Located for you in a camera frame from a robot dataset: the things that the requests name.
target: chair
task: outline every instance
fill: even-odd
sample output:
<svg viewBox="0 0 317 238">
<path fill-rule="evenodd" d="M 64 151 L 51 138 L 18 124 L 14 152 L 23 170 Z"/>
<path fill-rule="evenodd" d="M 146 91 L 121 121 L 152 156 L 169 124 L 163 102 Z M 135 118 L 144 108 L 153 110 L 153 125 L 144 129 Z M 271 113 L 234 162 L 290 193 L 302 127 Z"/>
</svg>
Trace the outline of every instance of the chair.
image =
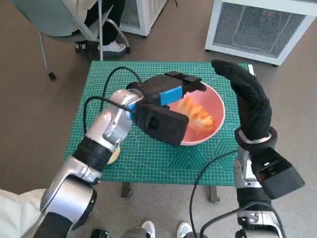
<svg viewBox="0 0 317 238">
<path fill-rule="evenodd" d="M 103 28 L 107 21 L 112 24 L 123 38 L 127 52 L 131 51 L 129 42 L 114 21 L 108 19 L 112 7 L 102 15 L 102 0 L 98 0 L 99 19 L 90 27 L 77 17 L 75 12 L 64 0 L 10 0 L 12 4 L 34 25 L 40 35 L 44 65 L 51 80 L 55 80 L 55 74 L 50 71 L 47 64 L 43 35 L 47 35 L 62 42 L 96 41 L 103 45 Z M 74 26 L 79 29 L 76 34 L 69 35 Z M 103 52 L 100 51 L 100 60 L 103 61 Z"/>
</svg>

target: pink bowl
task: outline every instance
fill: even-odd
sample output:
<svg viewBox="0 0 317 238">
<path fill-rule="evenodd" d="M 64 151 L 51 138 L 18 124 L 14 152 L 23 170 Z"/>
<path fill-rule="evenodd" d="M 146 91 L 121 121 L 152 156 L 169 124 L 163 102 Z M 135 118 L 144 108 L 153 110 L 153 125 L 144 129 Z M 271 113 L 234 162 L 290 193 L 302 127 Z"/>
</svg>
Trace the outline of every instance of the pink bowl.
<svg viewBox="0 0 317 238">
<path fill-rule="evenodd" d="M 194 129 L 188 126 L 181 145 L 189 146 L 203 143 L 204 141 L 212 138 L 222 127 L 225 117 L 223 100 L 213 88 L 205 83 L 204 85 L 207 87 L 205 92 L 195 91 L 192 93 L 186 93 L 184 97 L 192 97 L 195 103 L 201 104 L 203 108 L 212 115 L 214 119 L 214 128 L 208 133 L 197 133 Z M 176 111 L 177 105 L 178 102 L 169 104 L 172 111 Z"/>
</svg>

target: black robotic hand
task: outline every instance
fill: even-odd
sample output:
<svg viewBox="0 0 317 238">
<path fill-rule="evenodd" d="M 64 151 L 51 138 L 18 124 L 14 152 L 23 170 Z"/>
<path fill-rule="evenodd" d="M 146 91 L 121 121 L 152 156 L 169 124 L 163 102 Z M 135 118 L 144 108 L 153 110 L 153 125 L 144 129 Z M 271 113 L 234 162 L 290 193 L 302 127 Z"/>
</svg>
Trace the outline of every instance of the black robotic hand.
<svg viewBox="0 0 317 238">
<path fill-rule="evenodd" d="M 249 140 L 257 140 L 269 135 L 272 109 L 263 88 L 253 75 L 241 66 L 222 60 L 211 64 L 218 75 L 230 80 L 237 94 L 241 129 Z"/>
</svg>

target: green cutting mat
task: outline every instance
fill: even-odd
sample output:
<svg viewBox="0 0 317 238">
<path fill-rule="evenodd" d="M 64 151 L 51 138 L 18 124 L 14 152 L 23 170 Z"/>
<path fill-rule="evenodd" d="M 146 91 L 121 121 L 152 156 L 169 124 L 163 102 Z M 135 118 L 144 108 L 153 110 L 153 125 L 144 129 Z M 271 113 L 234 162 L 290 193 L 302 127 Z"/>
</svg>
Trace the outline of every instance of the green cutting mat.
<svg viewBox="0 0 317 238">
<path fill-rule="evenodd" d="M 193 184 L 208 161 L 223 153 L 235 150 L 237 144 L 234 130 L 239 126 L 237 102 L 229 81 L 215 74 L 208 62 L 138 62 L 138 61 L 94 61 L 91 64 L 84 92 L 76 114 L 74 126 L 65 154 L 71 155 L 82 140 L 82 112 L 85 100 L 101 95 L 109 73 L 118 66 L 136 71 L 142 80 L 168 71 L 179 71 L 201 77 L 222 97 L 226 117 L 221 130 L 210 140 L 197 146 L 171 146 L 156 141 L 133 126 L 121 144 L 121 154 L 116 162 L 104 170 L 103 180 L 125 182 L 154 182 Z M 136 81 L 125 70 L 117 71 L 107 88 L 107 97 Z M 98 115 L 100 102 L 93 101 L 87 110 L 88 127 Z M 233 185 L 233 162 L 235 154 L 219 159 L 206 172 L 200 184 Z"/>
</svg>

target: white appliance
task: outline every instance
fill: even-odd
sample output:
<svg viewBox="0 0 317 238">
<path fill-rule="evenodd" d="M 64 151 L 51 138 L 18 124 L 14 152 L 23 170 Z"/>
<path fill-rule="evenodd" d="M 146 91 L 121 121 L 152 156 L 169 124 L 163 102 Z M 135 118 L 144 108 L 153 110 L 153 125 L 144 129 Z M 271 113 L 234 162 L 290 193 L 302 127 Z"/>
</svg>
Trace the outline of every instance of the white appliance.
<svg viewBox="0 0 317 238">
<path fill-rule="evenodd" d="M 214 0 L 206 51 L 281 65 L 317 16 L 317 0 Z"/>
<path fill-rule="evenodd" d="M 126 0 L 120 29 L 146 37 L 167 0 Z"/>
</svg>

